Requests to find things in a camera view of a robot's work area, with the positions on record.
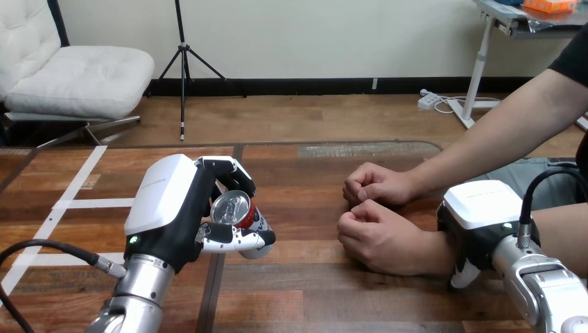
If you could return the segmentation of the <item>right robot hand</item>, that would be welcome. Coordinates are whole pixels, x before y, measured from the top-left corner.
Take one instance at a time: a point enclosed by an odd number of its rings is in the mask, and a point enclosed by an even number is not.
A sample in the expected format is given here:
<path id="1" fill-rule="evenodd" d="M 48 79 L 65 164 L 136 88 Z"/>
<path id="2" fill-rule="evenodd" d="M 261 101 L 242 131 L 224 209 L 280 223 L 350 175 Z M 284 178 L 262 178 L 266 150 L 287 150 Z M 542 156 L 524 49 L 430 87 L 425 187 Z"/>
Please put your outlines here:
<path id="1" fill-rule="evenodd" d="M 478 180 L 449 188 L 437 210 L 438 230 L 452 234 L 458 248 L 449 286 L 468 287 L 492 270 L 492 255 L 505 237 L 516 239 L 522 199 L 500 180 Z"/>

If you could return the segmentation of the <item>person's hand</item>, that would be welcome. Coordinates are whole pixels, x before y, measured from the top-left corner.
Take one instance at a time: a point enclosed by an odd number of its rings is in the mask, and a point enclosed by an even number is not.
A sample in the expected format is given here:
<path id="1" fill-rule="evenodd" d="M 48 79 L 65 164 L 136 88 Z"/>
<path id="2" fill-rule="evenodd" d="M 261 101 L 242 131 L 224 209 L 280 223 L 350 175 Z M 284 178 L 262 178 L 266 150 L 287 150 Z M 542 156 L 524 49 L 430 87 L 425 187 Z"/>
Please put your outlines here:
<path id="1" fill-rule="evenodd" d="M 409 172 L 397 172 L 366 162 L 346 177 L 343 198 L 351 207 L 367 200 L 382 205 L 403 205 L 419 195 Z"/>
<path id="2" fill-rule="evenodd" d="M 422 230 L 373 200 L 344 213 L 337 230 L 349 255 L 378 273 L 442 275 L 447 270 L 442 233 Z"/>

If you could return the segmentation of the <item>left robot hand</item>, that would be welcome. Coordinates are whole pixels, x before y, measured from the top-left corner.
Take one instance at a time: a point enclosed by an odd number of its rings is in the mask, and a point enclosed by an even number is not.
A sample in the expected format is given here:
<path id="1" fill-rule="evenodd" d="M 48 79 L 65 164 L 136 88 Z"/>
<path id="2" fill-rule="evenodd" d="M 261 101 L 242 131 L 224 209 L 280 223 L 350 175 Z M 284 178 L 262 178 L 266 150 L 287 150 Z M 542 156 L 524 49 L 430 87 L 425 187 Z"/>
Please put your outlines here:
<path id="1" fill-rule="evenodd" d="M 266 256 L 276 235 L 253 202 L 256 193 L 231 156 L 163 157 L 145 173 L 126 219 L 125 263 L 146 259 L 179 273 L 201 253 Z"/>

